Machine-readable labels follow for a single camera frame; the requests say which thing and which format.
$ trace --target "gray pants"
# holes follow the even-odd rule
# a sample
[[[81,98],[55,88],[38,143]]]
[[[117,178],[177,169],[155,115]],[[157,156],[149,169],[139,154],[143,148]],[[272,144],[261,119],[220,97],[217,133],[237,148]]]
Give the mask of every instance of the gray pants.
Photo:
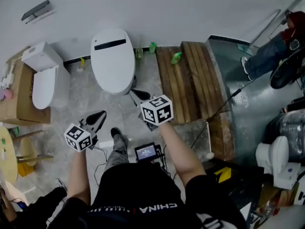
[[[127,153],[128,139],[117,134],[113,137],[113,142],[113,151],[107,160],[104,172],[111,167],[129,163]]]
[[[280,60],[288,57],[288,48],[280,34],[272,38],[271,41],[260,47],[257,54],[250,57],[245,63],[251,80],[254,80],[263,74],[275,69]]]

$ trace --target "black t-shirt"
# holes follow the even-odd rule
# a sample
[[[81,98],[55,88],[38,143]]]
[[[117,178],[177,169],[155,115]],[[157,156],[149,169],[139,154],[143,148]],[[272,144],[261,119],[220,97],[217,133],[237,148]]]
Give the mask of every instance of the black t-shirt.
[[[49,229],[246,228],[213,177],[194,177],[185,193],[184,204],[158,163],[117,165],[103,174],[92,206],[68,199]]]

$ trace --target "black shoe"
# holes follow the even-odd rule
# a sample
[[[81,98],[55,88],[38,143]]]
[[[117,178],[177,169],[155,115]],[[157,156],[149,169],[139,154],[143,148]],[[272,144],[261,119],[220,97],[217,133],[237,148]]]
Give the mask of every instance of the black shoe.
[[[121,131],[117,127],[112,128],[110,130],[110,134],[111,134],[112,138],[117,134],[122,135]]]

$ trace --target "toilet bowl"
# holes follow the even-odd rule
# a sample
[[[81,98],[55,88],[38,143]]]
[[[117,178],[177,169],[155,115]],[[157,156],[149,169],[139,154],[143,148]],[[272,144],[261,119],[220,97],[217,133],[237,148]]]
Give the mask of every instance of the toilet bowl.
[[[292,189],[299,171],[300,163],[289,163],[289,146],[285,136],[279,136],[271,145],[260,143],[256,152],[257,165],[264,168],[264,173],[273,175],[274,186]]]
[[[42,42],[26,50],[21,60],[37,71],[32,93],[34,106],[38,109],[64,107],[69,100],[70,74],[54,49]]]
[[[114,28],[96,34],[91,42],[91,64],[103,90],[110,94],[128,93],[133,83],[135,59],[127,33]]]

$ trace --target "green bottle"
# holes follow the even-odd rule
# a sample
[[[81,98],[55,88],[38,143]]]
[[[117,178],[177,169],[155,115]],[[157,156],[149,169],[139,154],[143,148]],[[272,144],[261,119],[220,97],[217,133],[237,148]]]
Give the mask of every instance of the green bottle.
[[[154,51],[156,50],[156,47],[157,47],[157,44],[152,42],[150,45],[149,45],[149,53],[150,54],[154,54]]]
[[[181,59],[182,52],[175,53],[172,59],[172,64],[177,64]]]

